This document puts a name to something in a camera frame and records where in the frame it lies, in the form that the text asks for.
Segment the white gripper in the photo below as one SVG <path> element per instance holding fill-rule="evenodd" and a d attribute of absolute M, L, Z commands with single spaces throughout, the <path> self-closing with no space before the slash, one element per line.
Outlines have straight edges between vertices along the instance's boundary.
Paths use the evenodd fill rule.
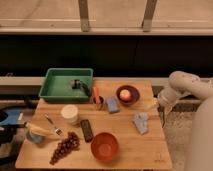
<path fill-rule="evenodd" d="M 171 87 L 165 87 L 157 96 L 158 103 L 163 107 L 174 106 L 181 98 L 181 93 Z"/>

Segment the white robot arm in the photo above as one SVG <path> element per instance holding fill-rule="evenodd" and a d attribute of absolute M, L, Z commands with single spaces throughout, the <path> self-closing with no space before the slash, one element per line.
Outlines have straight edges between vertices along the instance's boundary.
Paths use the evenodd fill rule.
<path fill-rule="evenodd" d="M 203 81 L 196 74 L 174 71 L 157 101 L 163 108 L 173 108 L 188 95 L 196 97 L 200 104 L 192 119 L 184 171 L 213 171 L 213 80 Z"/>

